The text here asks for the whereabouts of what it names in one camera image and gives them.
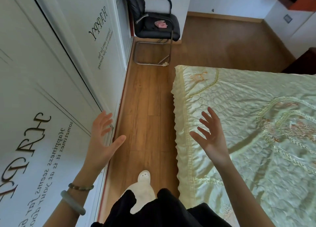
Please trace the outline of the person's left hand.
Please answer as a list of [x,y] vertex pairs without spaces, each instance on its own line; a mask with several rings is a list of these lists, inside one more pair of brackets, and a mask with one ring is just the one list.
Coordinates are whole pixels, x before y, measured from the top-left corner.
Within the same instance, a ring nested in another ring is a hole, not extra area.
[[100,174],[101,170],[114,155],[114,153],[106,153],[105,150],[108,145],[104,143],[104,136],[109,133],[110,130],[101,130],[101,123],[105,120],[113,120],[112,115],[112,113],[106,113],[102,121],[97,121],[97,118],[93,121],[89,147],[82,168],[86,173],[94,175]]

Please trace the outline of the person's right hand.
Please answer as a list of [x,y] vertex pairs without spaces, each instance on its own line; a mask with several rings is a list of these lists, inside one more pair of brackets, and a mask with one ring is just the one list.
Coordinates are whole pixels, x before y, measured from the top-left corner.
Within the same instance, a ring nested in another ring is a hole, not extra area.
[[[202,111],[201,114],[203,116],[201,119],[207,120],[209,113]],[[202,134],[202,137],[208,140],[208,145],[203,150],[214,165],[224,166],[231,162],[222,126],[213,126],[213,133],[211,134],[208,129],[197,127],[197,130]]]

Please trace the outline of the person's left forearm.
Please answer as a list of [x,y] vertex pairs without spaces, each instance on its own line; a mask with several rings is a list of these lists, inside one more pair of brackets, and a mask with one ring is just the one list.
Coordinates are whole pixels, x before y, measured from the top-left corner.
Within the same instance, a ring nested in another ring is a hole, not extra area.
[[[93,169],[83,166],[76,175],[72,184],[82,188],[91,188],[102,169]],[[45,222],[43,227],[76,227],[78,219],[84,214],[84,205],[89,190],[68,188],[61,192],[61,201]]]

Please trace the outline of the person's right forearm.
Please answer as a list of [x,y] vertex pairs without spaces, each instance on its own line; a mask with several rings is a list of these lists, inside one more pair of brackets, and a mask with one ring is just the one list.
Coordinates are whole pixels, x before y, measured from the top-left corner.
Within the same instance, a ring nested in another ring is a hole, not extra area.
[[258,204],[229,156],[212,160],[226,189],[240,227],[276,227]]

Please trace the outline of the pale yellow quilted bedspread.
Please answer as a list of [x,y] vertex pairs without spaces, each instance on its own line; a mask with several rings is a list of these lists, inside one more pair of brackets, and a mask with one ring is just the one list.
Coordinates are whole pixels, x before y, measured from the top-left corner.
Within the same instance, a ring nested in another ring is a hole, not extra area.
[[178,65],[172,94],[180,201],[239,226],[222,178],[189,135],[211,107],[230,158],[279,227],[316,227],[316,75]]

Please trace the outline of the white slipper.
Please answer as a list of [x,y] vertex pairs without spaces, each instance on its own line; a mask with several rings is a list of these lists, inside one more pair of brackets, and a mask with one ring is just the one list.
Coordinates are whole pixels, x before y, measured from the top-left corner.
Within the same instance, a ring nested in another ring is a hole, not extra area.
[[130,213],[135,214],[147,203],[156,199],[155,192],[151,186],[151,176],[148,170],[143,170],[137,182],[130,185],[125,191],[131,190],[136,198],[136,204],[131,208]]

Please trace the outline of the white sliding wardrobe door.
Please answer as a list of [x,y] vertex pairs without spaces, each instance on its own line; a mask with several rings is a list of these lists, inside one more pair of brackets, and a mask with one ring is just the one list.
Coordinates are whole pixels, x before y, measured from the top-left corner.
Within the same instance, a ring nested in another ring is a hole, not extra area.
[[36,0],[0,0],[0,227],[42,227],[82,168],[93,96]]
[[116,0],[36,1],[116,126],[127,71]]

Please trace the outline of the pale green jade bangle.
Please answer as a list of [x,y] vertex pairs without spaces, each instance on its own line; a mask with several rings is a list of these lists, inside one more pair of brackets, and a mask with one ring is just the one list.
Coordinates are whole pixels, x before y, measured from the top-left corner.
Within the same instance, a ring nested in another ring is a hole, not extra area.
[[66,190],[63,190],[60,195],[62,200],[65,201],[79,215],[84,216],[86,214],[84,207],[79,205],[79,203]]

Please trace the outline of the person's black garment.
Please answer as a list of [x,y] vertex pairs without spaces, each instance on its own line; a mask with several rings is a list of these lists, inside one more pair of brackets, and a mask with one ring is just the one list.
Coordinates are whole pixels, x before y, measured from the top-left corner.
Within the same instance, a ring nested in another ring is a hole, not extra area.
[[127,190],[113,205],[105,223],[91,227],[232,227],[206,203],[186,209],[168,189],[160,189],[158,198],[131,214],[136,197]]

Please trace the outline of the white wardrobe end panel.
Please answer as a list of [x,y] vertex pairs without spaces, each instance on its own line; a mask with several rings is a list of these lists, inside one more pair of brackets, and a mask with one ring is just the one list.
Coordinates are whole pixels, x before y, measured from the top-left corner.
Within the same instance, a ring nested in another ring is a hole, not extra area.
[[120,33],[122,37],[122,44],[124,50],[125,63],[128,67],[130,55],[133,45],[133,37],[130,28],[129,10],[126,0],[116,0],[118,11],[118,19],[120,25]]

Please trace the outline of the wooden baseboard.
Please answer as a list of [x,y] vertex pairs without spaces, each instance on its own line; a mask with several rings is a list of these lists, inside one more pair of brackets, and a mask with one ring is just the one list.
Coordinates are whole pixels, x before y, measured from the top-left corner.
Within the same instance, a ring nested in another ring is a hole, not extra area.
[[231,16],[231,15],[222,15],[214,13],[199,13],[199,12],[187,12],[188,17],[203,17],[203,18],[213,18],[213,19],[223,19],[223,20],[232,20],[232,21],[242,21],[242,22],[252,22],[252,23],[261,23],[264,19],[262,18],[252,18],[252,17],[240,17],[240,16]]

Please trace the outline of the dark brown furniture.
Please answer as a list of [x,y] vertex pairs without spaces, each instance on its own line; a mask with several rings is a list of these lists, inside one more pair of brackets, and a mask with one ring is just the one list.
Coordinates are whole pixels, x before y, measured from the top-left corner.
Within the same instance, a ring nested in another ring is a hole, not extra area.
[[281,73],[316,75],[316,47],[309,48]]

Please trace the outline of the black jacket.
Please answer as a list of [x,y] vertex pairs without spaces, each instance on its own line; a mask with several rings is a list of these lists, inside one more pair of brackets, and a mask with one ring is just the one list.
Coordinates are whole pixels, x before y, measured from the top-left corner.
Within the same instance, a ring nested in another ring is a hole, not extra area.
[[145,14],[145,0],[126,0],[133,21],[136,22]]

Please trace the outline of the black chair with chrome frame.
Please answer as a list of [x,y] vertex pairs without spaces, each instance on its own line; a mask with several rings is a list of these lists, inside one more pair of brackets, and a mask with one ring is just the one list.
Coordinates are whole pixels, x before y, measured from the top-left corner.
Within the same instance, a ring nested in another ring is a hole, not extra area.
[[[134,22],[136,37],[143,39],[142,41],[136,41],[135,44],[133,61],[136,64],[161,66],[163,62],[168,61],[170,63],[171,61],[172,44],[180,39],[180,26],[177,17],[171,13],[172,1],[167,1],[169,3],[168,13],[145,12],[139,20]],[[154,23],[159,20],[164,20],[168,27],[166,29],[157,28]],[[144,41],[144,39],[157,39],[158,41]],[[137,49],[140,44],[165,45],[168,42],[170,42],[169,54],[158,63],[146,63],[137,60]]]

